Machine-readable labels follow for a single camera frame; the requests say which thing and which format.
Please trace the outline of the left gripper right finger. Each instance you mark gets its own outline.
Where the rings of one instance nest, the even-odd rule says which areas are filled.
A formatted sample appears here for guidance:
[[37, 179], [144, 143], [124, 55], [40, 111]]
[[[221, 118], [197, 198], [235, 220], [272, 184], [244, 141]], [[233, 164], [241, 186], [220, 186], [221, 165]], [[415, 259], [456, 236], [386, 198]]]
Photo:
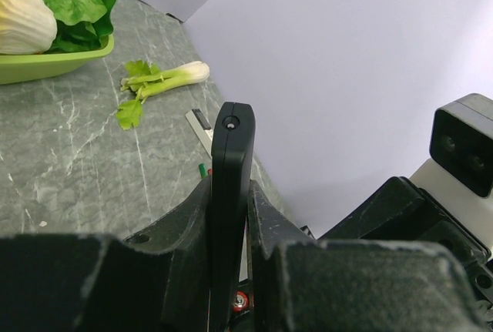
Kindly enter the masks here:
[[257, 331], [483, 331], [468, 275], [444, 246], [313, 239], [267, 199], [248, 199]]

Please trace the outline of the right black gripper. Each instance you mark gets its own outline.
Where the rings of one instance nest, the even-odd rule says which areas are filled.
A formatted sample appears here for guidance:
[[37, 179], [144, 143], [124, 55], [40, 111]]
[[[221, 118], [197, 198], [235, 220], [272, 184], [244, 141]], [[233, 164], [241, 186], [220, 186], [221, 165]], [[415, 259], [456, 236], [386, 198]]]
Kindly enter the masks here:
[[492, 300], [491, 251], [427, 190], [391, 177], [319, 240], [401, 240], [438, 243], [464, 267], [481, 300]]

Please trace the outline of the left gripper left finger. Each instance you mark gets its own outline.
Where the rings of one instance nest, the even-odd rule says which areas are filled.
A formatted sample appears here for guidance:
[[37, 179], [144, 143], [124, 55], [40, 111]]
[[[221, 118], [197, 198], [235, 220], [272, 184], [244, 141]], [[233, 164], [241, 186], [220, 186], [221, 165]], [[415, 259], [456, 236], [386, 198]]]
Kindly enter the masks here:
[[3, 331], [204, 331], [209, 277], [203, 180], [125, 240], [101, 233], [1, 238]]

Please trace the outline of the black remote control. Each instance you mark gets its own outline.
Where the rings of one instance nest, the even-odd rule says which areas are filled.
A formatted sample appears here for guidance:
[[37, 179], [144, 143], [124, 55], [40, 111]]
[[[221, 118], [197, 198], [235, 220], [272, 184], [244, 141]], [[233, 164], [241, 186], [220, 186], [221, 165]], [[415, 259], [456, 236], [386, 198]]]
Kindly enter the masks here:
[[256, 120], [251, 106], [225, 102], [212, 142], [210, 331], [225, 331], [240, 275]]

